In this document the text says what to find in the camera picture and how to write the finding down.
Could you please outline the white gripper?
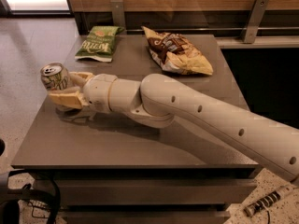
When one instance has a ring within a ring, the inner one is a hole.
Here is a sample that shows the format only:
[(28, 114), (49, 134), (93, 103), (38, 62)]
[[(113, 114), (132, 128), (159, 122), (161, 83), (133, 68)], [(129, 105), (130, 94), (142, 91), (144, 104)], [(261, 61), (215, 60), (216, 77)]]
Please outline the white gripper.
[(49, 91), (49, 98), (56, 104), (73, 109), (82, 109), (89, 105), (90, 109), (99, 113), (109, 113), (109, 92), (114, 75), (100, 74), (94, 76), (90, 72), (70, 72), (72, 82), (83, 87), (83, 93), (76, 91)]

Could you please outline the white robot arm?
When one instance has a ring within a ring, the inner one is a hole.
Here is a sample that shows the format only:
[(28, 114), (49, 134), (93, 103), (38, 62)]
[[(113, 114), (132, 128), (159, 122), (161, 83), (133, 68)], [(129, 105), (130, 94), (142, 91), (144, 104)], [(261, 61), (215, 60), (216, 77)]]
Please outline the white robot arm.
[(153, 128), (167, 127), (174, 117), (180, 117), (284, 180), (299, 183), (299, 132), (291, 126), (227, 104), (160, 74), (148, 75), (141, 81), (90, 73), (73, 73), (71, 77), (76, 80), (73, 87), (48, 92), (56, 105), (118, 112)]

